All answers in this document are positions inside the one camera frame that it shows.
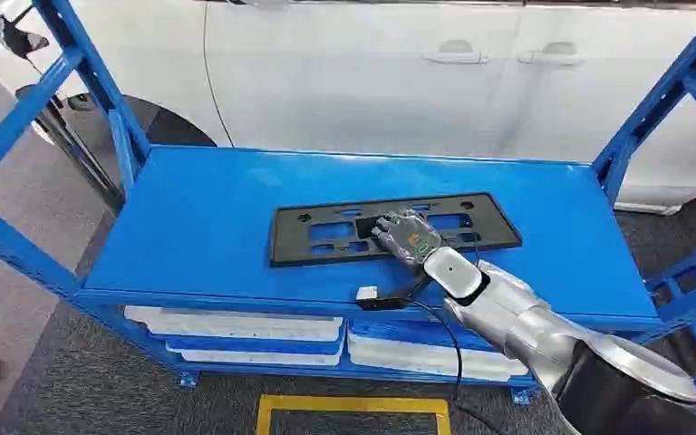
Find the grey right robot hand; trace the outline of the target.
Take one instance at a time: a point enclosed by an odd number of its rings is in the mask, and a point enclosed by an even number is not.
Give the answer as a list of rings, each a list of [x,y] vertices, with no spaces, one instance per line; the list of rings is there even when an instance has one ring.
[[[439,232],[411,208],[379,217],[372,234],[407,266],[422,266],[431,254],[443,247]]]

